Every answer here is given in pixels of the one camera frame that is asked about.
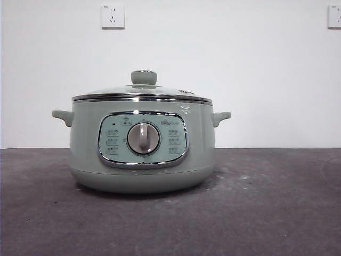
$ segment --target chrome trim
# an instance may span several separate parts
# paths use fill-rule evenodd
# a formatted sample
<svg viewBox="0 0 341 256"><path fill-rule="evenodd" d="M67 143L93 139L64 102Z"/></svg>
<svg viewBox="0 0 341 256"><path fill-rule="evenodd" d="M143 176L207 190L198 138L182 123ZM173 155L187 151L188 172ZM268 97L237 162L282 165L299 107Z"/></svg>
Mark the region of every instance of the chrome trim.
<svg viewBox="0 0 341 256"><path fill-rule="evenodd" d="M147 73L155 73L154 71L151 71L151 70L145 70L145 69L141 69L141 70L135 70L133 72L147 72Z"/></svg>
<svg viewBox="0 0 341 256"><path fill-rule="evenodd" d="M174 100L190 100L203 101L212 103L211 99L194 97L187 95L170 95L170 94L144 94L144 93L97 93L85 94L72 98L72 101L90 100L90 99L120 99L120 98L136 98L136 99L174 99Z"/></svg>
<svg viewBox="0 0 341 256"><path fill-rule="evenodd" d="M180 103L193 103L193 104L203 104L213 106L211 102L207 101L197 101L197 100L178 100L178 99L156 99L156 98L102 98L102 99L84 99L84 100L74 100L75 103L83 103L83 102L100 102L100 101L130 101L130 102L142 102L142 101L151 101L151 102L180 102Z"/></svg>
<svg viewBox="0 0 341 256"><path fill-rule="evenodd" d="M103 121L109 117L109 116L116 116L116 115L139 115L139 114L147 114L147 115L165 115L165 116L176 116L178 117L181 122L183 123L184 126L184 130L185 130L185 140L186 140L186 147L185 147L185 151L181 154L181 156L173 159L173 160L169 160L169 161L165 161L165 162L153 162L153 163L126 163L126 162L119 162L119 161L114 161L114 160L110 160L107 157L105 157L101 150L100 150L100 136L101 136L101 129L102 129L102 124ZM175 165L180 164L182 161L184 161L185 156L188 153L190 147L190 142L189 142L189 138L188 138L188 130L187 130L187 126L186 126L186 122L185 120L182 118L182 116L180 116L177 113L168 113L168 112L162 112L162 111L140 111L140 110L134 110L134 111L122 111L122 112L112 112L107 114L106 116L103 117L101 124L100 124L100 128L99 128L99 132L98 132L98 141L97 141L97 154L100 158L100 160L111 167L117 167L117 168L122 168L122 169L157 169L157 168L166 168L166 167L172 167Z"/></svg>
<svg viewBox="0 0 341 256"><path fill-rule="evenodd" d="M193 92L184 91L184 90L179 90L179 92L183 92L183 93L189 93L189 94L195 94L195 93L193 93Z"/></svg>

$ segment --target pot handle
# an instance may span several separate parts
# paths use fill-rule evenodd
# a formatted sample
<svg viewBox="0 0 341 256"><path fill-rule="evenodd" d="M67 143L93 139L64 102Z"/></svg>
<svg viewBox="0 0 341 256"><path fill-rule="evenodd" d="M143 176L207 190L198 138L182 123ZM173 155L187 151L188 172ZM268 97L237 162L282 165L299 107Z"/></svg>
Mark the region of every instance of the pot handle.
<svg viewBox="0 0 341 256"><path fill-rule="evenodd" d="M74 120L74 112L54 110L52 111L52 116L64 120L67 127L72 126L72 121Z"/></svg>
<svg viewBox="0 0 341 256"><path fill-rule="evenodd" d="M212 114L213 127L218 127L220 121L231 118L231 112L219 112Z"/></svg>

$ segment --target table surface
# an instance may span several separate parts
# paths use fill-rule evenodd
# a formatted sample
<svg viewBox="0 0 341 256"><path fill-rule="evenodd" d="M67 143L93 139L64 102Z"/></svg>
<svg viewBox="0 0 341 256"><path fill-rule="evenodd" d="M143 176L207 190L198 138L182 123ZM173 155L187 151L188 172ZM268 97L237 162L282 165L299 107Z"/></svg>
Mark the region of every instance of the table surface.
<svg viewBox="0 0 341 256"><path fill-rule="evenodd" d="M69 149L1 150L1 255L341 255L341 149L217 149L172 193L79 185Z"/></svg>

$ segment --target wall outlet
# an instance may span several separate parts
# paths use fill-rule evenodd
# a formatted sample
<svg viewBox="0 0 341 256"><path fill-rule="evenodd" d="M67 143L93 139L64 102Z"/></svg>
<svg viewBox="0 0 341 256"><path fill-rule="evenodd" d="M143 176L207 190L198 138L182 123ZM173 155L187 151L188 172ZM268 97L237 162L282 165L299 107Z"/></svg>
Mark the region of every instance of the wall outlet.
<svg viewBox="0 0 341 256"><path fill-rule="evenodd" d="M341 5L328 6L328 28L341 28Z"/></svg>
<svg viewBox="0 0 341 256"><path fill-rule="evenodd" d="M124 6L120 3L101 8L102 28L124 28Z"/></svg>

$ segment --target rotary dial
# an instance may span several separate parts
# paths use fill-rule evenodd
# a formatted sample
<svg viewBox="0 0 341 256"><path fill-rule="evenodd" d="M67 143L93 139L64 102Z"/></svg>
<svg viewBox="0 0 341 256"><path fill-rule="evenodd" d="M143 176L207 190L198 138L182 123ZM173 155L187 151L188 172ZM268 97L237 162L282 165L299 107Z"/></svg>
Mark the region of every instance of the rotary dial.
<svg viewBox="0 0 341 256"><path fill-rule="evenodd" d="M149 123L134 125L128 133L128 144L138 154L150 154L159 145L159 133Z"/></svg>

